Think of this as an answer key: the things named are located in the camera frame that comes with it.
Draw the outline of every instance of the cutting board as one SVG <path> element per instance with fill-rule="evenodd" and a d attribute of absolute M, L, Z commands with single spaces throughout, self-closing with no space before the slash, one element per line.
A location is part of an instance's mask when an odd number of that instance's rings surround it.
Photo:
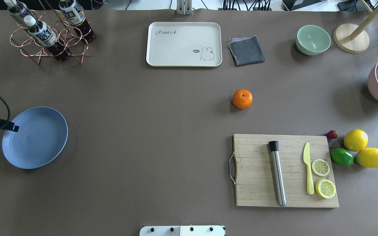
<path fill-rule="evenodd" d="M 325 177 L 312 172 L 313 183 L 326 178 L 336 186 L 326 136 L 239 133 L 233 138 L 236 205 L 281 207 L 276 197 L 268 145 L 269 141 L 274 140 L 279 142 L 279 157 L 287 200 L 284 207 L 339 207 L 337 193 L 333 198 L 324 199 L 316 192 L 309 195 L 306 190 L 306 164 L 303 162 L 303 148 L 306 142 L 310 143 L 310 163 L 316 159 L 323 159 L 330 167 L 330 172 Z"/>

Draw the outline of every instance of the blue plate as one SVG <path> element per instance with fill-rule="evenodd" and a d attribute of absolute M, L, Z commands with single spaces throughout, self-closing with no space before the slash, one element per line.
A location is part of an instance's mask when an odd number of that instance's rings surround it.
<path fill-rule="evenodd" d="M 3 152 L 9 163 L 22 169 L 44 166 L 59 155 L 68 138 L 65 118 L 55 109 L 36 107 L 15 117 L 17 133 L 5 131 Z"/>

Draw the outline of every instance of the yellow knife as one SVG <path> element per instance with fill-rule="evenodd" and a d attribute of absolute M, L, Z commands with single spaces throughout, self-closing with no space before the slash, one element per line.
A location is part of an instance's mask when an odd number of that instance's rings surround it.
<path fill-rule="evenodd" d="M 304 145 L 303 161 L 307 166 L 307 193 L 313 195 L 315 188 L 313 187 L 312 168 L 310 166 L 310 143 L 308 142 Z"/>

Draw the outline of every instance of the soda bottle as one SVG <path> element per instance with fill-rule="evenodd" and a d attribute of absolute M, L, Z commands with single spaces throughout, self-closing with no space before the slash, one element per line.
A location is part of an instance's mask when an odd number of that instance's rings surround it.
<path fill-rule="evenodd" d="M 88 23 L 87 19 L 84 17 L 84 12 L 81 10 L 80 6 L 75 2 L 75 0 L 60 0 L 59 8 L 63 12 L 66 20 L 75 27 L 75 32 L 80 35 L 80 32 L 76 29 L 78 28 L 84 39 L 88 42 L 93 40 L 96 35 L 93 29 Z"/>
<path fill-rule="evenodd" d="M 22 26 L 24 24 L 23 19 L 26 17 L 26 15 L 31 15 L 33 18 L 37 19 L 33 12 L 31 12 L 24 3 L 17 2 L 16 0 L 4 0 L 4 2 L 8 6 L 10 15 L 19 25 Z"/>
<path fill-rule="evenodd" d="M 36 41 L 44 46 L 56 60 L 63 61 L 69 57 L 67 48 L 58 42 L 57 35 L 44 22 L 27 15 L 24 22 L 28 26 L 27 31 Z"/>

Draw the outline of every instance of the bunny drawing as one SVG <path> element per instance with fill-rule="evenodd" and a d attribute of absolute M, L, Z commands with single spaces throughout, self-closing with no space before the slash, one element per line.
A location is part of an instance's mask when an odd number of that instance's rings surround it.
<path fill-rule="evenodd" d="M 200 60 L 215 60 L 212 48 L 202 48 Z"/>

